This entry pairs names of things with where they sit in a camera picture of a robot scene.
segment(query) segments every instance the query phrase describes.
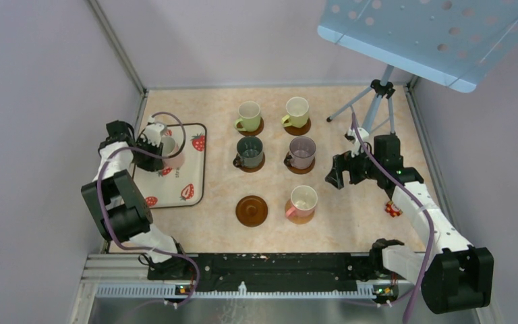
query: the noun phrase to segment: empty coaster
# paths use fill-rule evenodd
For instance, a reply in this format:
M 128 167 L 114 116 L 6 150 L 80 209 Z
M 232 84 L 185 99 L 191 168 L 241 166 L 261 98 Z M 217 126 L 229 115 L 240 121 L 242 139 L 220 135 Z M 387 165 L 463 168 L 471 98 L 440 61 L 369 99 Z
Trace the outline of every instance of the empty coaster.
M 259 135 L 259 133 L 261 133 L 263 131 L 264 126 L 265 126 L 265 123 L 263 122 L 263 117 L 261 117 L 261 124 L 259 124 L 259 128 L 257 128 L 253 132 L 244 132 L 243 130 L 240 130 L 239 133 L 243 136 L 257 136 L 257 135 Z
M 291 199 L 287 200 L 287 203 L 285 204 L 285 213 L 292 207 Z M 311 221 L 311 219 L 314 217 L 314 214 L 316 213 L 316 209 L 312 212 L 311 215 L 308 215 L 307 217 L 297 217 L 295 215 L 290 216 L 287 218 L 288 220 L 292 221 L 293 223 L 297 225 L 307 224 Z
M 311 165 L 309 165 L 308 168 L 306 169 L 297 169 L 296 167 L 290 167 L 290 166 L 287 166 L 287 169 L 289 169 L 290 172 L 293 172 L 294 174 L 307 174 L 309 172 L 311 172 L 311 170 L 314 169 L 314 163 L 316 162 L 316 158 L 313 158 L 313 162 L 311 162 Z
M 253 173 L 253 172 L 257 172 L 259 170 L 261 170 L 261 168 L 263 167 L 263 165 L 265 165 L 265 152 L 263 152 L 263 160 L 261 161 L 261 163 L 259 163 L 259 165 L 257 165 L 256 167 L 254 168 L 248 168 L 248 167 L 240 167 L 240 169 L 243 171 L 243 172 L 247 172 L 247 173 Z
M 307 123 L 305 124 L 305 126 L 303 126 L 301 128 L 296 128 L 295 126 L 287 126 L 287 127 L 284 127 L 284 129 L 287 133 L 289 133 L 290 135 L 293 135 L 293 136 L 301 136 L 301 135 L 307 134 L 309 132 L 309 130 L 311 129 L 311 119 L 309 118 L 307 120 Z
M 235 208 L 235 214 L 241 224 L 247 227 L 256 227 L 265 221 L 269 208 L 261 197 L 243 197 Z

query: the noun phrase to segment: brown coaster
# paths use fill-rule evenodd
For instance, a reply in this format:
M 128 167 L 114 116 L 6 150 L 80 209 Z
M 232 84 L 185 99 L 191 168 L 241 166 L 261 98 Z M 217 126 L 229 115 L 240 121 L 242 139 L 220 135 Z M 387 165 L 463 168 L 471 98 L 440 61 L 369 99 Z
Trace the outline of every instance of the brown coaster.
M 309 130 L 311 129 L 311 119 L 309 118 L 307 120 L 307 123 L 305 124 L 305 126 L 303 126 L 301 128 L 296 128 L 295 126 L 287 126 L 284 129 L 287 133 L 289 133 L 290 135 L 293 135 L 293 136 L 301 136 L 301 135 L 307 134 L 309 132 Z
M 287 169 L 289 169 L 289 171 L 293 172 L 294 174 L 307 174 L 307 173 L 311 172 L 311 170 L 314 169 L 315 162 L 316 162 L 316 158 L 313 159 L 313 162 L 311 163 L 311 165 L 309 165 L 309 167 L 306 169 L 297 169 L 296 167 L 289 167 L 287 165 L 285 165 L 285 167 L 287 167 Z
M 289 199 L 287 201 L 287 203 L 285 204 L 285 213 L 287 213 L 287 211 L 289 209 L 291 209 L 293 205 L 291 204 L 291 199 Z M 297 225 L 302 225 L 302 224 L 307 224 L 308 222 L 311 221 L 311 219 L 314 217 L 314 214 L 316 213 L 316 209 L 312 212 L 311 215 L 308 215 L 307 217 L 297 217 L 297 216 L 294 216 L 294 215 L 291 215 L 289 218 L 287 218 L 288 220 L 292 221 L 293 223 L 297 224 Z
M 263 117 L 261 117 L 261 124 L 259 124 L 259 128 L 254 130 L 253 132 L 244 132 L 242 130 L 238 131 L 243 136 L 257 136 L 259 133 L 263 131 L 263 127 L 265 126 L 265 123 L 263 122 Z
M 235 208 L 235 214 L 241 224 L 256 227 L 265 221 L 269 208 L 261 197 L 247 196 L 242 198 Z
M 265 152 L 263 152 L 263 160 L 261 161 L 261 163 L 259 163 L 259 165 L 257 165 L 256 167 L 250 169 L 248 167 L 240 167 L 240 169 L 243 171 L 243 172 L 247 172 L 247 173 L 253 173 L 253 172 L 257 172 L 259 170 L 261 170 L 261 168 L 263 167 L 263 165 L 265 165 Z

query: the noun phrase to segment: mug handle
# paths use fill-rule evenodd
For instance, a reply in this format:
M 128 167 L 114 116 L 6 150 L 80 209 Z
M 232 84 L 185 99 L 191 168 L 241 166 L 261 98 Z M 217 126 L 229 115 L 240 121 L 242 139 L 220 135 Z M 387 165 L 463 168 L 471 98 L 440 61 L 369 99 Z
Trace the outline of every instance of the mug handle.
M 241 157 L 239 155 L 234 158 L 233 166 L 234 167 L 243 167 L 243 164 L 241 164 Z
M 289 121 L 289 118 L 291 118 L 291 116 L 289 115 L 285 115 L 282 119 L 281 119 L 281 123 L 283 124 L 283 127 L 288 127 L 288 126 L 292 126 L 293 124 L 291 124 L 291 122 Z
M 242 130 L 244 132 L 247 132 L 247 130 L 244 127 L 241 127 L 241 128 L 237 127 L 237 125 L 242 122 L 243 122 L 243 118 L 239 118 L 238 120 L 235 121 L 235 123 L 233 124 L 233 127 L 235 127 L 236 130 L 240 130 L 240 131 Z
M 293 159 L 293 157 L 287 153 L 287 156 L 285 157 L 285 159 L 283 160 L 283 164 L 287 167 L 292 167 L 292 164 L 291 164 L 291 160 Z
M 285 213 L 285 217 L 286 218 L 289 218 L 290 216 L 292 216 L 292 214 L 294 214 L 295 212 L 297 211 L 297 207 L 291 205 L 291 208 L 289 208 L 289 210 Z

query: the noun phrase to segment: green mug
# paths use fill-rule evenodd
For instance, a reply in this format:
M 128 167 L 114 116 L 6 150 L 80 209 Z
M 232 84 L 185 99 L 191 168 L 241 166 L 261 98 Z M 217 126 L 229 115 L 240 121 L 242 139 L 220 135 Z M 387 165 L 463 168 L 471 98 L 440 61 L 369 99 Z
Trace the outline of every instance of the green mug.
M 261 107 L 255 101 L 246 101 L 239 106 L 239 119 L 233 126 L 241 132 L 255 132 L 261 124 Z
M 301 128 L 309 120 L 309 102 L 305 98 L 293 97 L 287 101 L 285 106 L 287 115 L 282 118 L 283 127 L 293 126 Z

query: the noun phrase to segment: cup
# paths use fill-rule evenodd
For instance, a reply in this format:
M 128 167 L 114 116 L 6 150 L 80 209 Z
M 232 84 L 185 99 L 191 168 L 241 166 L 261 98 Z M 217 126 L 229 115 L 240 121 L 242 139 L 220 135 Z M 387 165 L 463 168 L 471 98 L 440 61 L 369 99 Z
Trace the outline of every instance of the cup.
M 305 98 L 293 97 L 287 101 L 285 106 L 287 115 L 282 118 L 283 127 L 293 126 L 301 128 L 309 120 L 309 102 Z
M 233 166 L 253 169 L 263 161 L 263 143 L 255 136 L 243 137 L 237 142 L 237 156 Z
M 308 217 L 314 212 L 318 196 L 316 191 L 309 186 L 298 186 L 291 192 L 291 208 L 285 213 L 287 218 L 291 216 Z
M 233 126 L 236 130 L 242 132 L 255 132 L 261 124 L 261 107 L 254 101 L 246 101 L 239 106 L 237 111 L 239 119 L 235 121 Z
M 314 141 L 305 136 L 295 137 L 289 144 L 289 153 L 285 157 L 284 164 L 287 167 L 306 169 L 314 160 L 316 145 Z
M 164 147 L 162 149 L 163 157 L 168 157 L 172 154 L 175 154 L 177 151 L 179 151 L 179 147 L 178 147 L 176 141 L 173 139 L 173 137 L 163 136 L 162 144 L 164 144 Z M 185 162 L 185 155 L 183 154 L 183 151 L 182 151 L 176 157 L 172 157 L 171 159 L 165 159 L 164 168 L 171 167 L 172 169 L 177 169 L 178 167 L 181 167 L 183 165 L 183 162 Z

